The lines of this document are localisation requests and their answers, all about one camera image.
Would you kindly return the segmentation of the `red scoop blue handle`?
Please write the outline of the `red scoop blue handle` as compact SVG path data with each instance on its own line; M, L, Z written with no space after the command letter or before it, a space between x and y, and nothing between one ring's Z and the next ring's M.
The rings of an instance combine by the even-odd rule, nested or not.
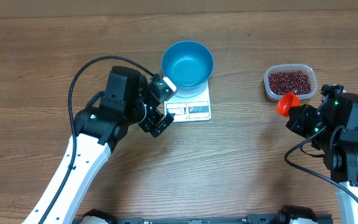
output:
M276 112L280 116L289 117L289 110L293 106L299 106L300 99L292 92L286 93L277 103Z

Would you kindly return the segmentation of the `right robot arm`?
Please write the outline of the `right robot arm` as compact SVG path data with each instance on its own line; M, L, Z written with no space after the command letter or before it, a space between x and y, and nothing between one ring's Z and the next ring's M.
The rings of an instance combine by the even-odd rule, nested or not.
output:
M326 177L293 162L289 165L323 179L336 188L343 223L358 223L358 94L345 92L341 86L324 87L318 108L301 105L297 96L287 93L277 105L277 113L289 120L286 127L307 143L322 150L320 157L330 171Z

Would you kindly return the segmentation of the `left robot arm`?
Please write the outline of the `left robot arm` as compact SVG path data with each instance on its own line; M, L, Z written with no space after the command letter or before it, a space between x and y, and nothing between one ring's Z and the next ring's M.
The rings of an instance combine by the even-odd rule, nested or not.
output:
M25 223L71 223L94 177L107 162L129 126L159 136L173 115L162 115L158 105L177 92L167 77L148 81L138 70L113 66L105 91L79 111L74 134L57 171Z

